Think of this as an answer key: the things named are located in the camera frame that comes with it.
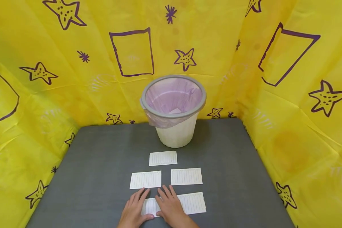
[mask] gray table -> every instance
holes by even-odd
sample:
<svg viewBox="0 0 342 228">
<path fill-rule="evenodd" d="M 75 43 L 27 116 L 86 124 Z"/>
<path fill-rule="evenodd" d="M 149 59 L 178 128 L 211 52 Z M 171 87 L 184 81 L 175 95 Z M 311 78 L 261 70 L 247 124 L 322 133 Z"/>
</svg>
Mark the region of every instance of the gray table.
<svg viewBox="0 0 342 228">
<path fill-rule="evenodd" d="M 150 152 L 168 150 L 147 123 L 83 127 L 27 228 L 115 228 L 135 192 L 131 173 L 162 170 L 169 185 L 172 168 L 198 167 L 204 184 L 175 191 L 203 192 L 207 212 L 190 216 L 201 228 L 294 228 L 240 120 L 198 120 L 193 140 L 177 149 L 178 164 L 149 166 Z M 155 218 L 142 227 L 169 226 Z"/>
</svg>

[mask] trash can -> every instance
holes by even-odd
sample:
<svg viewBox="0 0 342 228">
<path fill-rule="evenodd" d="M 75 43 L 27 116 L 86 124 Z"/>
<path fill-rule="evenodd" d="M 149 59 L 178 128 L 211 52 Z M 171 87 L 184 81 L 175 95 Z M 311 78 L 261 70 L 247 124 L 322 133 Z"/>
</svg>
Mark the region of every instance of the trash can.
<svg viewBox="0 0 342 228">
<path fill-rule="evenodd" d="M 196 119 L 205 100 L 205 89 L 197 80 L 167 75 L 148 84 L 140 102 L 161 142 L 179 148 L 193 138 Z"/>
</svg>

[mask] human hand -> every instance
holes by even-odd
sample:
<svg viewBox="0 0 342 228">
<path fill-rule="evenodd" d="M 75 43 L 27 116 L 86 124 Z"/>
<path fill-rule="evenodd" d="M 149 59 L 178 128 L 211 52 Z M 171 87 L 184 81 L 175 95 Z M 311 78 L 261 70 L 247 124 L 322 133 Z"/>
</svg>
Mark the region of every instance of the human hand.
<svg viewBox="0 0 342 228">
<path fill-rule="evenodd" d="M 149 189 L 142 194 L 143 191 L 144 188 L 130 196 L 130 199 L 125 204 L 117 228 L 138 228 L 145 221 L 154 219 L 152 214 L 141 216 L 142 206 Z"/>
<path fill-rule="evenodd" d="M 160 188 L 157 190 L 161 198 L 156 195 L 156 201 L 161 211 L 158 211 L 156 215 L 161 216 L 173 228 L 198 228 L 199 226 L 185 214 L 174 188 L 171 185 L 169 185 L 170 190 L 164 185 L 162 187 L 165 192 L 162 192 Z"/>
</svg>

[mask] white paper card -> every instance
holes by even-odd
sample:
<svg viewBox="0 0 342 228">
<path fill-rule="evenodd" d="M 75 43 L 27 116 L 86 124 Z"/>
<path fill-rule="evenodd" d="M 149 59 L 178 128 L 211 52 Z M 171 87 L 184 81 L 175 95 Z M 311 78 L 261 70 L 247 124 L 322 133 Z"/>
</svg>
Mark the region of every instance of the white paper card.
<svg viewBox="0 0 342 228">
<path fill-rule="evenodd" d="M 185 214 L 197 214 L 206 212 L 203 192 L 177 195 L 177 197 L 181 202 L 181 206 L 184 209 Z M 153 214 L 153 216 L 158 217 L 156 213 L 160 210 L 161 209 L 158 206 L 155 198 L 145 199 L 141 215 Z"/>
<path fill-rule="evenodd" d="M 180 109 L 178 109 L 178 108 L 175 108 L 174 110 L 169 112 L 169 114 L 178 114 L 178 113 L 182 113 L 182 111 Z"/>
<path fill-rule="evenodd" d="M 205 213 L 206 206 L 203 192 L 177 195 L 185 214 Z"/>
<path fill-rule="evenodd" d="M 161 209 L 158 206 L 155 198 L 149 198 L 144 200 L 141 215 L 153 214 L 153 216 L 158 217 L 156 215 L 157 211 L 161 211 Z"/>
<path fill-rule="evenodd" d="M 143 187 L 161 187 L 161 170 L 132 173 L 129 189 L 141 189 Z"/>
<path fill-rule="evenodd" d="M 149 166 L 177 164 L 176 151 L 163 151 L 149 154 Z"/>
<path fill-rule="evenodd" d="M 200 168 L 171 170 L 171 185 L 201 185 L 203 177 Z"/>
</svg>

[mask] trash can rim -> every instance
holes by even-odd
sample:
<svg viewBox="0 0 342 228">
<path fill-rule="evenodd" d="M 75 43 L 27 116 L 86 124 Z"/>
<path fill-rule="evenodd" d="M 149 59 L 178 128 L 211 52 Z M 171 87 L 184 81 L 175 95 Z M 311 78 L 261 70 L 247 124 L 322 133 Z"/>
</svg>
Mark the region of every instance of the trash can rim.
<svg viewBox="0 0 342 228">
<path fill-rule="evenodd" d="M 183 113 L 179 113 L 179 114 L 164 114 L 164 113 L 160 113 L 160 112 L 157 112 L 156 110 L 154 110 L 153 108 L 151 108 L 147 102 L 146 102 L 146 93 L 148 91 L 148 89 L 153 86 L 155 83 L 159 82 L 159 81 L 162 81 L 164 79 L 171 79 L 171 78 L 180 78 L 180 79 L 186 79 L 186 80 L 189 80 L 193 83 L 195 83 L 201 90 L 201 93 L 202 93 L 202 99 L 201 99 L 201 102 L 195 107 L 193 108 L 192 110 L 188 111 L 188 112 L 183 112 Z M 196 112 L 199 112 L 205 105 L 205 101 L 206 101 L 206 92 L 205 92 L 205 89 L 204 89 L 204 86 L 198 82 L 197 80 L 191 78 L 191 77 L 186 77 L 186 76 L 183 76 L 183 75 L 178 75 L 178 74 L 172 74 L 172 75 L 166 75 L 166 76 L 163 76 L 163 77 L 159 77 L 158 79 L 155 79 L 153 80 L 152 82 L 150 82 L 146 87 L 145 89 L 143 90 L 142 92 L 142 97 L 141 97 L 141 105 L 142 105 L 142 108 L 149 111 L 150 113 L 152 113 L 153 115 L 156 115 L 156 116 L 159 116 L 159 117 L 163 117 L 163 118 L 183 118 L 183 117 L 186 117 L 186 116 L 189 116 L 189 115 L 192 115 Z"/>
</svg>

